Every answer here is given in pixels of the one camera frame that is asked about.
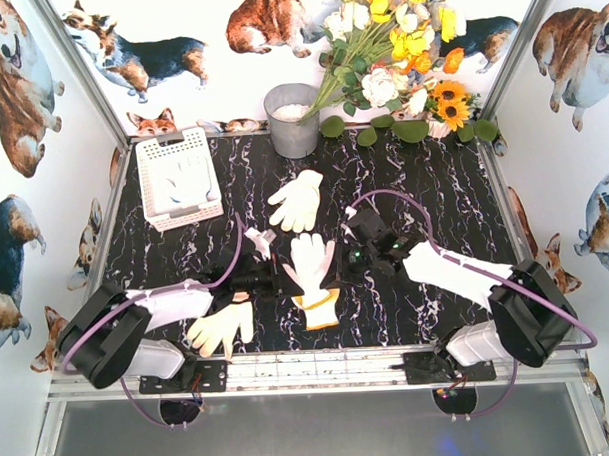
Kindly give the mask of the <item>white plastic storage basket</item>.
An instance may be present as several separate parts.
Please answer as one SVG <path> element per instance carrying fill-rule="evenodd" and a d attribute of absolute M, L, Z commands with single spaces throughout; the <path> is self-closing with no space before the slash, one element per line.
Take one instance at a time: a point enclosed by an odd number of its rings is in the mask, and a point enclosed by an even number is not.
<path fill-rule="evenodd" d="M 206 133 L 200 127 L 136 145 L 144 218 L 159 232 L 224 214 Z"/>

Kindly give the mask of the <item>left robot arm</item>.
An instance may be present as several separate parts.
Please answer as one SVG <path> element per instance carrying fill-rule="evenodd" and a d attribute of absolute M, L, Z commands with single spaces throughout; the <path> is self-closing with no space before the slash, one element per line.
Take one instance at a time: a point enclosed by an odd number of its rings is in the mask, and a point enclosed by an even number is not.
<path fill-rule="evenodd" d="M 266 260 L 247 254 L 230 268 L 213 263 L 193 278 L 154 289 L 104 283 L 60 333 L 56 347 L 62 368 L 75 369 L 97 389 L 126 376 L 171 380 L 183 368 L 185 353 L 170 341 L 145 335 L 222 310 L 236 303 L 238 293 L 288 299 L 303 290 L 274 254 Z"/>

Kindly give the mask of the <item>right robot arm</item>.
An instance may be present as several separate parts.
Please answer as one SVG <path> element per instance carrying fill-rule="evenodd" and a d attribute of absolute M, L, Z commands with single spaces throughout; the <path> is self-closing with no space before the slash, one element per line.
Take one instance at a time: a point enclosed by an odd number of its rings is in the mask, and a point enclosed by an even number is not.
<path fill-rule="evenodd" d="M 354 284 L 366 272 L 407 276 L 465 298 L 490 314 L 487 322 L 452 330 L 442 352 L 460 366 L 510 357 L 541 367 L 576 323 L 576 313 L 542 265 L 488 263 L 442 248 L 420 235 L 397 234 L 372 209 L 348 207 L 343 228 L 352 243 L 339 250 L 326 276 Z"/>

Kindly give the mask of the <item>orange dotted glove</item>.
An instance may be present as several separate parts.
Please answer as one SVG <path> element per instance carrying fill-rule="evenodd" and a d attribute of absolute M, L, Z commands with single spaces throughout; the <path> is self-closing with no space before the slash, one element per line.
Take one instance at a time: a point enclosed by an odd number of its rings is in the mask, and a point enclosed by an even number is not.
<path fill-rule="evenodd" d="M 333 261 L 335 242 L 324 242 L 319 234 L 301 233 L 291 241 L 292 263 L 284 264 L 288 276 L 302 289 L 303 294 L 295 301 L 301 308 L 320 303 L 329 292 L 321 288 Z"/>

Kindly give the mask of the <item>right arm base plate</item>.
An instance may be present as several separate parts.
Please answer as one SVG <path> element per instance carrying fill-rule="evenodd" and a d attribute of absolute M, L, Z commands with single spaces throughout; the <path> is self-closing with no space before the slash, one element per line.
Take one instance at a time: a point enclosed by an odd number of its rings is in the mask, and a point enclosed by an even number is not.
<path fill-rule="evenodd" d="M 407 351 L 401 355 L 401 362 L 389 369 L 402 371 L 409 384 L 491 382 L 497 377 L 492 362 L 462 366 L 438 346 L 427 351 Z"/>

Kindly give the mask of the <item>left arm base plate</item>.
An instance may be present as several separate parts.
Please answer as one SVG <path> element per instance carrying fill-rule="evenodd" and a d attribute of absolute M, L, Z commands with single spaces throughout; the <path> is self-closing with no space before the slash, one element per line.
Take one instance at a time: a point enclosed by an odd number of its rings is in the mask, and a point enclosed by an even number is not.
<path fill-rule="evenodd" d="M 141 377 L 139 393 L 150 395 L 224 392 L 228 378 L 227 368 L 228 362 L 222 359 L 187 358 L 171 379 Z"/>

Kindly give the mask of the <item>white glove orange cuff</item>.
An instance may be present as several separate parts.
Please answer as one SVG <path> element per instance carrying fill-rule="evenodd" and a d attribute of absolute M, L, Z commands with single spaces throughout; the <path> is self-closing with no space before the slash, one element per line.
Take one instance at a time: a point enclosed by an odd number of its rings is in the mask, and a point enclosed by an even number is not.
<path fill-rule="evenodd" d="M 159 172 L 158 186 L 163 211 L 204 204 L 211 189 L 205 159 L 195 157 L 166 162 Z"/>

